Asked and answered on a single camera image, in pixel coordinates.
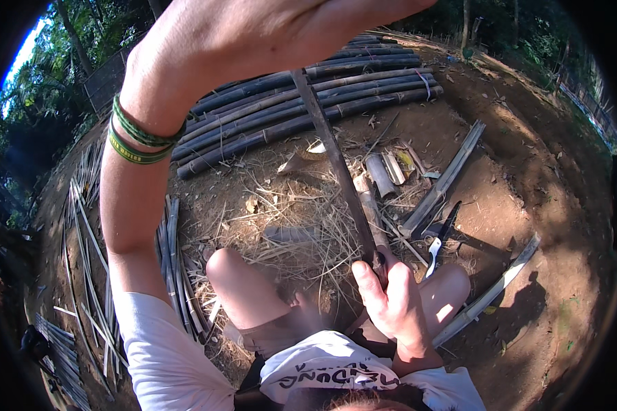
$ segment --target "dry leaf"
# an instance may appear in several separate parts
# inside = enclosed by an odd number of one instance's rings
[[[373,114],[372,117],[370,117],[370,119],[368,120],[368,125],[372,127],[372,129],[375,129],[375,120],[377,120],[375,114]]]
[[[247,211],[249,211],[249,214],[254,214],[254,211],[256,211],[257,205],[258,205],[258,199],[256,198],[255,195],[250,195],[247,201],[245,202],[245,207],[247,208]]]

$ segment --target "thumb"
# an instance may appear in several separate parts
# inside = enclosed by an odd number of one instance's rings
[[[352,264],[352,274],[359,286],[359,293],[366,307],[371,303],[382,303],[386,300],[386,294],[382,290],[382,285],[379,284],[377,275],[366,262],[355,261]]]

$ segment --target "white t-shirt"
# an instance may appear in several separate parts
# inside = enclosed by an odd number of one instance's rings
[[[235,389],[183,329],[164,301],[138,292],[114,295],[128,372],[142,410],[234,409]],[[341,333],[322,331],[279,352],[261,370],[261,392],[285,404],[295,388],[393,389],[408,383],[424,390],[433,411],[484,410],[466,368],[443,367],[398,378],[391,360],[379,358]]]

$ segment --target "bracelet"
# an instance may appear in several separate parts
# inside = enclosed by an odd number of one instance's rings
[[[121,157],[124,159],[134,162],[135,164],[153,164],[160,160],[163,160],[165,157],[172,152],[174,144],[168,144],[168,147],[158,152],[141,152],[139,150],[132,149],[126,143],[123,142],[121,137],[116,134],[116,130],[114,129],[113,119],[110,119],[110,130],[108,132],[108,139],[110,140],[110,144],[114,148],[116,152],[121,154]]]
[[[166,147],[169,144],[178,143],[178,140],[185,134],[185,128],[187,126],[187,119],[183,121],[183,125],[181,129],[178,130],[178,133],[174,134],[171,137],[158,137],[153,134],[143,132],[139,127],[137,127],[128,117],[125,116],[123,111],[121,110],[121,104],[119,104],[119,95],[121,93],[117,93],[114,96],[114,100],[112,101],[112,112],[119,119],[119,123],[121,123],[121,127],[125,130],[126,134],[132,137],[137,143],[142,145],[146,145],[148,147]]]

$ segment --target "fence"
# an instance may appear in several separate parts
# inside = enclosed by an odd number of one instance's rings
[[[128,61],[128,55],[133,47],[143,37],[144,34],[141,34],[133,43],[117,51],[85,80],[85,92],[99,118],[110,109],[112,98],[121,90],[125,75],[125,62]]]
[[[564,70],[562,74],[560,89],[587,115],[610,152],[615,154],[617,152],[617,127],[608,111],[600,106],[587,87],[568,70]]]

